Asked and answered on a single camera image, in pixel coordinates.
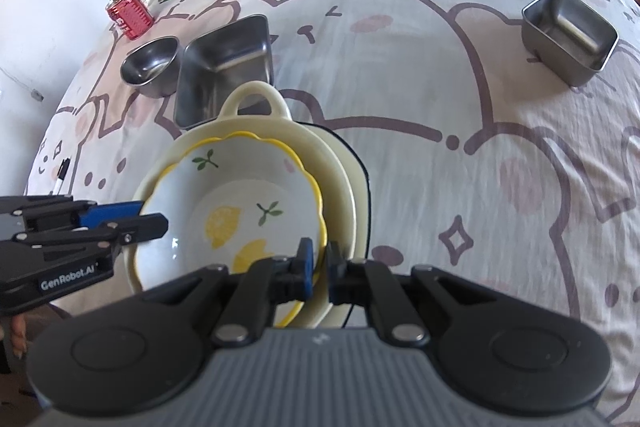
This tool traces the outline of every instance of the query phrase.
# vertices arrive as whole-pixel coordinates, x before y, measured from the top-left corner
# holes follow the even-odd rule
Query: square metal container
[[[174,121],[190,129],[215,119],[226,97],[250,80],[273,85],[271,38],[267,17],[251,15],[192,41],[185,49],[178,78]],[[239,114],[269,114],[260,96],[242,102]]]
[[[522,42],[569,86],[607,64],[618,32],[581,0],[535,0],[522,10]]]

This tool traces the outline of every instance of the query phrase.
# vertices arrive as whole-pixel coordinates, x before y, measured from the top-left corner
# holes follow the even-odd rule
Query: can
[[[143,35],[154,24],[154,18],[141,0],[112,0],[107,13],[131,40]]]

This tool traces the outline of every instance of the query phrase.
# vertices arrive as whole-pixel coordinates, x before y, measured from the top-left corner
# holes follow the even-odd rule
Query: screw
[[[217,338],[226,343],[242,342],[248,335],[249,331],[240,324],[225,324],[216,331]]]
[[[400,324],[391,331],[391,335],[396,341],[411,344],[424,338],[424,330],[416,324]]]

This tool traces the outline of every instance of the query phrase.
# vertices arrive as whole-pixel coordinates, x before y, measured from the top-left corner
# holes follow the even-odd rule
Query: table
[[[175,0],[141,39],[114,28],[87,57],[34,161],[31,194],[63,187],[132,197],[180,131],[173,97],[119,79],[140,44],[183,44],[240,17],[268,17],[275,84],[294,118],[336,130],[367,166],[370,256],[406,273],[430,263],[595,327],[614,356],[600,402],[640,421],[640,12],[584,0],[620,33],[609,65],[569,89],[524,49],[531,0]],[[63,299],[72,313],[128,293],[112,280]],[[351,325],[364,323],[356,309]]]

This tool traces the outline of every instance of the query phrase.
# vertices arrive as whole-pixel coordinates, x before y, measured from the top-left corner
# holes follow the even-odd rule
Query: cream-colored bowl
[[[271,105],[267,116],[238,116],[242,100],[260,94]],[[315,133],[291,120],[286,102],[274,87],[264,82],[242,84],[229,95],[220,110],[217,120],[198,126],[179,137],[148,172],[134,199],[146,200],[154,190],[160,174],[176,163],[184,153],[197,143],[213,138],[223,138],[237,131],[249,131],[261,138],[273,138],[284,142],[299,156],[305,170],[320,187],[323,215],[329,241],[338,241],[343,255],[353,257],[356,237],[356,211],[353,192],[342,164],[331,148]],[[132,290],[142,291],[134,269],[135,247],[124,250],[127,278]],[[318,283],[324,279],[324,270],[319,271]],[[331,309],[326,292],[314,292],[314,297],[305,303],[295,318],[298,327],[314,327]]]

